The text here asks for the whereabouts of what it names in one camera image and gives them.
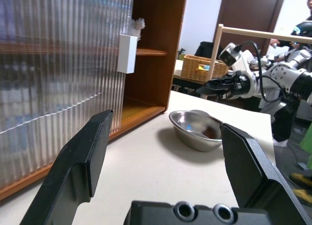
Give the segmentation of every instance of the metal bowl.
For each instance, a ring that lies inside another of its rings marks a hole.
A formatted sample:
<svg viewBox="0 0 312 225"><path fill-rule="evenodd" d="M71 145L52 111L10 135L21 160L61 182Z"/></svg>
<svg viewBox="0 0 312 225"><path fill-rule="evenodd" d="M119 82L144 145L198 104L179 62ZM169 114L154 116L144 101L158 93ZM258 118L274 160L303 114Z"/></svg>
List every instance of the metal bowl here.
<svg viewBox="0 0 312 225"><path fill-rule="evenodd" d="M221 146L221 121L203 111L175 111L169 114L176 135L187 146L210 152Z"/></svg>

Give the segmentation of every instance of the wooden pole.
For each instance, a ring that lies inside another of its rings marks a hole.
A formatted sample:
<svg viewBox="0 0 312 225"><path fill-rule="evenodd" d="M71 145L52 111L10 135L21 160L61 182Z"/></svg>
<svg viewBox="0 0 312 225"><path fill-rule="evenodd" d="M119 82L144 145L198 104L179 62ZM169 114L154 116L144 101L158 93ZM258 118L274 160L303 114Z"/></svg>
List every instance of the wooden pole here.
<svg viewBox="0 0 312 225"><path fill-rule="evenodd" d="M266 39L277 39L277 40L282 40L282 41L293 41L293 42L298 42L298 43L312 44L312 38L303 37L303 36L279 35L279 34L274 34L271 32L253 31L253 30L246 30L246 29L239 29L239 28L232 28L232 27L223 27L222 32L236 34L236 35L243 35L243 36L252 36L252 37L259 37L259 38L266 38Z"/></svg>
<svg viewBox="0 0 312 225"><path fill-rule="evenodd" d="M221 41L221 36L222 36L222 28L223 28L223 24L219 24L217 31L216 31L215 40L214 40L214 49L213 49L213 53L211 55L208 81L211 80L211 77L213 76L213 70L214 70L214 66L215 66L216 55L218 54L218 49L220 46L220 41Z"/></svg>

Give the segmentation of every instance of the wooden shelf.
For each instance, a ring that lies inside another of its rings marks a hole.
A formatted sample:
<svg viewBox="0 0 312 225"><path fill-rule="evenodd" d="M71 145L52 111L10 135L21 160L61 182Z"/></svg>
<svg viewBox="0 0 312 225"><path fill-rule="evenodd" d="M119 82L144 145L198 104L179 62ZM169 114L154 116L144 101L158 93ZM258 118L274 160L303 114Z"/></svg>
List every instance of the wooden shelf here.
<svg viewBox="0 0 312 225"><path fill-rule="evenodd" d="M147 105L132 99L125 99L122 109L121 128L115 133L112 133L109 137L109 140L121 135L131 128L163 112L164 110L165 107L162 106ZM51 166L52 165L45 166L44 168L26 176L25 178L22 178L19 181L1 189L0 201L46 176L49 173Z"/></svg>
<svg viewBox="0 0 312 225"><path fill-rule="evenodd" d="M28 54L49 54L49 53L65 53L68 52L70 48L73 52L78 52L81 50L79 46L67 45L39 45L39 44L27 44L27 43L3 43L0 42L0 54L9 54L9 55L28 55ZM83 52L88 52L92 54L100 54L103 52L116 52L118 48L116 47L84 47ZM167 52L150 49L150 48L138 48L136 51L136 55L138 56L166 56Z"/></svg>
<svg viewBox="0 0 312 225"><path fill-rule="evenodd" d="M121 128L110 135L110 140L165 111L165 107L148 105L125 98L122 108Z"/></svg>
<svg viewBox="0 0 312 225"><path fill-rule="evenodd" d="M136 51L137 56L166 56L167 52L148 49L148 48L138 48Z"/></svg>

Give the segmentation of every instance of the brown door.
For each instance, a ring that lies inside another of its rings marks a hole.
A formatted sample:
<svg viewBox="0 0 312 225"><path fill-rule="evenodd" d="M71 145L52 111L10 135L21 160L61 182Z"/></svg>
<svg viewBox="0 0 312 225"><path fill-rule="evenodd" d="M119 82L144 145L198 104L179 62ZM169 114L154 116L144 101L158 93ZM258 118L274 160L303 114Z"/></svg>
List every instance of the brown door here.
<svg viewBox="0 0 312 225"><path fill-rule="evenodd" d="M273 32L284 0L222 0L218 23L227 27ZM220 45L224 48L230 42L254 41L266 53L269 40L222 34Z"/></svg>

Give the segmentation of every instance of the white table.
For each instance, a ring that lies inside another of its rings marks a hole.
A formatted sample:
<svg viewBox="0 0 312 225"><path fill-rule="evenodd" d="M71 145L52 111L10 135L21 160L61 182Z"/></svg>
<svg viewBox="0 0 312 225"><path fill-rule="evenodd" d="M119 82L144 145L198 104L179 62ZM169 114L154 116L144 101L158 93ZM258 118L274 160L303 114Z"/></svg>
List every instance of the white table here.
<svg viewBox="0 0 312 225"><path fill-rule="evenodd" d="M121 225L132 200L237 206L222 148L201 153L174 134L168 113L200 109L257 138L274 162L270 116L171 93L169 109L107 147L95 197L79 206L74 225ZM39 185L6 200L0 225L19 224Z"/></svg>
<svg viewBox="0 0 312 225"><path fill-rule="evenodd" d="M182 67L183 67L183 61L182 60L176 60L175 61L175 72L174 72L174 75L181 76Z"/></svg>

